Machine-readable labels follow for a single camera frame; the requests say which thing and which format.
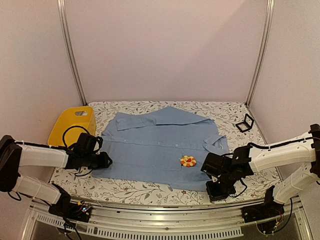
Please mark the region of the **yellow orange plush flower brooch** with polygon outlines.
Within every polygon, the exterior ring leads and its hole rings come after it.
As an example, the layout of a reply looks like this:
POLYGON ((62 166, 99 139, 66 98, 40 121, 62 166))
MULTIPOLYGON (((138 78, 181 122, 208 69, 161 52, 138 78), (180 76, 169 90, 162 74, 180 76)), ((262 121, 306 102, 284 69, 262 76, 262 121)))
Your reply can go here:
POLYGON ((193 156, 184 155, 180 159, 180 164, 185 168, 191 168, 191 167, 195 167, 196 166, 197 160, 193 156))

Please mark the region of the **light blue shirt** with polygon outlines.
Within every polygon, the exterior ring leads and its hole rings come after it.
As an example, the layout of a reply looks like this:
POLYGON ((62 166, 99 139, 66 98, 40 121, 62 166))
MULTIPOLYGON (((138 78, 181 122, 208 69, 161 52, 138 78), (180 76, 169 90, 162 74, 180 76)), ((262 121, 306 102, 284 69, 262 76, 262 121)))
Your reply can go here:
POLYGON ((209 153, 229 152, 215 122, 174 107, 140 115, 118 112, 102 132, 101 151, 112 159, 109 168, 94 170, 95 178, 167 184, 173 189, 206 190, 209 177, 201 167, 209 153), (193 156, 194 167, 180 159, 193 156))

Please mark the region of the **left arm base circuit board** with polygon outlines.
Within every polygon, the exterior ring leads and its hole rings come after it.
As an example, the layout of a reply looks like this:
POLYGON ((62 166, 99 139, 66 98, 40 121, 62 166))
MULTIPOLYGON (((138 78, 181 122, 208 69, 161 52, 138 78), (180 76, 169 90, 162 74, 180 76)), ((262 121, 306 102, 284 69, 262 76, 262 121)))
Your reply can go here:
POLYGON ((92 214, 92 206, 89 203, 84 203, 83 201, 78 203, 68 202, 52 204, 49 207, 48 212, 52 215, 68 220, 88 223, 92 214))

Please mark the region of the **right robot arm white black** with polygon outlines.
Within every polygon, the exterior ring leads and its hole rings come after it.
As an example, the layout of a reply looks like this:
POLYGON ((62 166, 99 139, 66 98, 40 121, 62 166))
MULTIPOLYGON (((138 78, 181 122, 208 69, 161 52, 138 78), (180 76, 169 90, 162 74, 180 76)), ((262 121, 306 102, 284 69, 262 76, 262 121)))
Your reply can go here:
POLYGON ((310 130, 298 137, 272 145, 248 143, 233 153, 209 153, 201 171, 212 180, 206 183, 211 201, 223 200, 235 193, 235 183, 247 176, 278 166, 301 163, 284 181, 269 187, 263 203, 243 207, 245 222, 271 218, 284 213, 284 204, 310 184, 320 179, 320 126, 312 124, 310 130))

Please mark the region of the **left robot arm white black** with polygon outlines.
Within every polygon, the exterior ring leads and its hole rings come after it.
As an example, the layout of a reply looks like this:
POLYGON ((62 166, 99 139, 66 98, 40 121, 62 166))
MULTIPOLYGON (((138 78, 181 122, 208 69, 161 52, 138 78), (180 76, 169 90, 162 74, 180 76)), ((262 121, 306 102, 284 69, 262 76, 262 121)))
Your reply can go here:
POLYGON ((85 205, 71 203, 70 194, 55 183, 43 181, 20 174, 21 167, 40 166, 79 170, 106 169, 113 161, 106 152, 101 151, 103 139, 82 132, 77 142, 70 146, 50 146, 29 142, 19 142, 10 135, 0 140, 0 190, 15 192, 39 199, 49 205, 49 212, 65 218, 88 216, 85 205))

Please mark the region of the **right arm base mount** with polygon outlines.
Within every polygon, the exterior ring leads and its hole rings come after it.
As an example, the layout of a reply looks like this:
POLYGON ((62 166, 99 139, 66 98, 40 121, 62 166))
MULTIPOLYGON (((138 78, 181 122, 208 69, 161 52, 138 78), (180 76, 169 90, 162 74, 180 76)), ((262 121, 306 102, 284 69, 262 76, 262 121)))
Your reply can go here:
POLYGON ((272 196, 265 196, 262 203, 241 209, 244 222, 256 222, 258 231, 264 235, 274 234, 278 230, 284 213, 284 203, 276 202, 272 196))

